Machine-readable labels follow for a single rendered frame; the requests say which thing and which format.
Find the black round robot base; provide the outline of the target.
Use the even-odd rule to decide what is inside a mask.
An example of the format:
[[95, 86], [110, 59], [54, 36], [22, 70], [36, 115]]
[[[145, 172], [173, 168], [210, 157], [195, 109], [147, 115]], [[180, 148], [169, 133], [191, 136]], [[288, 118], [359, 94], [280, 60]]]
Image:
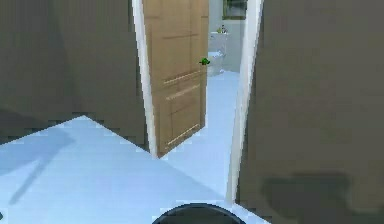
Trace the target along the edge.
[[234, 213], [207, 203], [188, 203], [164, 212], [152, 224], [246, 224]]

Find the brown wooden room door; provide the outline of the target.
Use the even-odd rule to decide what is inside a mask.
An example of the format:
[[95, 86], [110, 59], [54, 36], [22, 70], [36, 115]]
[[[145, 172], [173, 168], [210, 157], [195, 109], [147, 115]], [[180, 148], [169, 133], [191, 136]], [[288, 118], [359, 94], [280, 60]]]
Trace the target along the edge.
[[205, 126], [209, 0], [143, 0], [156, 156]]

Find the white toilet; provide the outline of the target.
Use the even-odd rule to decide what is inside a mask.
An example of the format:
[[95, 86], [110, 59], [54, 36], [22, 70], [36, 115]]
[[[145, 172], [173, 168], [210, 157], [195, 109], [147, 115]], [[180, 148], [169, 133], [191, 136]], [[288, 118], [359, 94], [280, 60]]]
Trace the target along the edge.
[[227, 33], [211, 32], [208, 40], [208, 76], [216, 76], [223, 72], [223, 61], [226, 56]]

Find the white door frame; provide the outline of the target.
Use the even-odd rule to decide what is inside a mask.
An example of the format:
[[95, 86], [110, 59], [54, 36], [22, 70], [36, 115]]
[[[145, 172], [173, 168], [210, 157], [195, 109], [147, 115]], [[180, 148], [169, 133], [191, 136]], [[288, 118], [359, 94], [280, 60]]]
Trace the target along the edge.
[[157, 157], [143, 0], [132, 0], [149, 152], [181, 173], [176, 190], [170, 188], [170, 180], [162, 181], [165, 193], [178, 202], [232, 203], [236, 199], [263, 2], [247, 0], [238, 71], [207, 75], [205, 126]]

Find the dark framed wall picture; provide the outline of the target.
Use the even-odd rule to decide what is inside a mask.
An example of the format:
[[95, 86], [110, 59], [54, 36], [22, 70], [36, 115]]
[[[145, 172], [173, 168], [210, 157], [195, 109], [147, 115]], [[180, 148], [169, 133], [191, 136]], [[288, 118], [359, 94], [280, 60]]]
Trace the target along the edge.
[[247, 0], [223, 0], [223, 20], [244, 20]]

